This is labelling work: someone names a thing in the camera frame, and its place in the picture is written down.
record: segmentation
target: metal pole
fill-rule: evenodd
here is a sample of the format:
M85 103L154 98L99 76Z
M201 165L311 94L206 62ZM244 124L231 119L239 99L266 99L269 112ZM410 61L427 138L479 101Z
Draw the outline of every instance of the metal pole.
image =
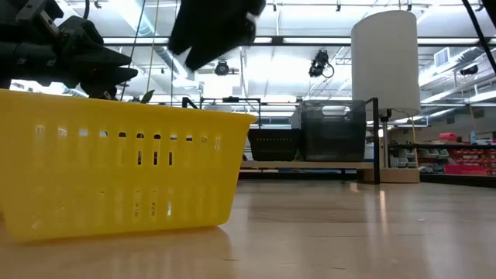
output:
M384 141L384 168L389 168L389 150L388 150L388 122L382 122L382 140Z
M374 184L381 183L381 143L379 140L379 100L372 98L372 116L374 119Z
M262 101L258 99L258 129L262 129Z

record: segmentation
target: yellow plastic basket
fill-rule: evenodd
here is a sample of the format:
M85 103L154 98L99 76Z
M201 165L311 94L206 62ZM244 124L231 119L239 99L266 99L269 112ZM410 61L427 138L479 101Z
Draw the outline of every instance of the yellow plastic basket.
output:
M2 209L18 241L216 226L251 115L0 91Z

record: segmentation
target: ceiling light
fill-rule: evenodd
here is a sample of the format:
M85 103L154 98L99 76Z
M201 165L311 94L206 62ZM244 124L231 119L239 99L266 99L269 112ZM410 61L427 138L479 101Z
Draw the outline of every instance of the ceiling light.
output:
M283 43L314 43L351 45L351 38L284 38Z
M259 128L258 124L251 124L250 128ZM289 124L262 124L262 129L291 129Z
M191 81L181 77L173 80L172 85L176 88L198 88L200 86L197 81Z
M258 116L258 112L236 112L242 114L250 114ZM262 111L263 117L291 117L293 116L293 112L264 112Z
M146 38L136 38L136 44L152 44L153 37ZM169 43L168 38L155 38L155 44L166 44ZM134 44L134 38L129 37L104 37L103 38L104 45L126 45L126 44Z
M496 107L496 103L477 103L477 104L472 104L471 106L476 108L492 108L492 107Z
M267 105L274 105L274 106L298 106L300 105L299 103L295 103L295 102L292 102L292 103L283 103L283 102L280 102L280 103L267 103Z
M451 111L453 111L453 108L446 109L446 110L443 110L440 112L432 113L431 115L429 115L429 117L437 117L437 116L445 115L446 113L451 112Z
M331 97L331 101L351 101L351 97Z
M466 45L466 44L478 44L479 39L477 38L418 38L417 42L422 46L429 45L443 45L445 47Z
M428 98L425 98L423 100L420 101L421 105L422 104L425 104L425 103L430 103L430 102L434 102L434 101L438 101L446 96L450 95L449 92L443 92L443 93L439 93L439 94L436 94L436 95L433 95L431 97L428 97Z
M485 92L485 93L480 93L480 94L477 94L473 97L465 98L465 102L468 102L468 103L480 102L480 101L488 100L490 98L496 98L496 91L489 91L489 92Z
M465 104L420 104L421 107L423 108L441 108L441 107L447 107L447 108L459 108L459 107L464 107Z
M255 38L255 43L272 43L272 38L270 38L270 37L257 37L257 38Z
M412 124L396 125L397 128L413 128ZM415 128L428 128L427 125L415 125Z

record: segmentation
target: wooden table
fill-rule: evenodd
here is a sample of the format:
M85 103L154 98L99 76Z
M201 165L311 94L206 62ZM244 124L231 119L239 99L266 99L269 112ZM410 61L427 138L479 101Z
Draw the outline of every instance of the wooden table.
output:
M494 189L240 182L220 227L16 245L1 279L494 278Z

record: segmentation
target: white cylinder lamp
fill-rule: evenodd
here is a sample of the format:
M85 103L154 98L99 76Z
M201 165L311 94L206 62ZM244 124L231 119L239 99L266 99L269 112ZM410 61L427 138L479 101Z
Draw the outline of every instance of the white cylinder lamp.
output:
M420 113L415 15L389 11L361 20L351 31L351 51L353 100L377 97L381 115L391 110L390 120Z

